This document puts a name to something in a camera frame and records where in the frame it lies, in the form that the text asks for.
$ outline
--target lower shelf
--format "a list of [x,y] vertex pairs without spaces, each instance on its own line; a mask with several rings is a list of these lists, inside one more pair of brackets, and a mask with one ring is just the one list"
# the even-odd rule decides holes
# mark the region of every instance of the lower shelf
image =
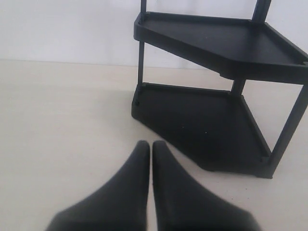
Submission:
[[272,178],[270,149],[243,96],[144,83],[136,89],[132,116],[203,169]]

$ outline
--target corner shelf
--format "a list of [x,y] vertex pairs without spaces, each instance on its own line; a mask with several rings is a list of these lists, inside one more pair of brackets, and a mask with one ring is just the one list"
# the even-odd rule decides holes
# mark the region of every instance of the corner shelf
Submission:
[[[308,105],[308,55],[265,23],[269,6],[258,0],[246,20],[146,12],[141,0],[132,116],[206,170],[272,178]],[[234,80],[231,91],[143,83],[144,43]],[[304,85],[272,152],[242,96],[247,79]]]

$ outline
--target white backdrop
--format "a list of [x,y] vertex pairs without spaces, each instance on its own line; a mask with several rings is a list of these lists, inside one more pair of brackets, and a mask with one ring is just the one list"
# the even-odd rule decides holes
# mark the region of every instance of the white backdrop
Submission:
[[[251,18],[256,0],[148,0],[149,11]],[[272,0],[268,22],[308,51],[307,0]],[[0,0],[0,59],[137,65],[139,0]],[[195,68],[147,46],[147,66]]]

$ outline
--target black shelf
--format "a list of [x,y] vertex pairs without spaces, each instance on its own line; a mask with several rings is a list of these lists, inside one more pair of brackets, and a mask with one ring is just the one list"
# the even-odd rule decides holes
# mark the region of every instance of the black shelf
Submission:
[[[252,20],[141,13],[138,84],[132,116],[200,167],[272,178],[308,106],[308,55],[265,23],[271,0],[257,0]],[[144,44],[234,80],[231,91],[143,83]],[[270,151],[244,97],[247,79],[302,84]]]
[[308,56],[266,23],[146,12],[134,38],[228,79],[308,83]]
[[143,83],[132,116],[206,170],[271,177],[259,171],[267,167],[270,149],[243,96]]

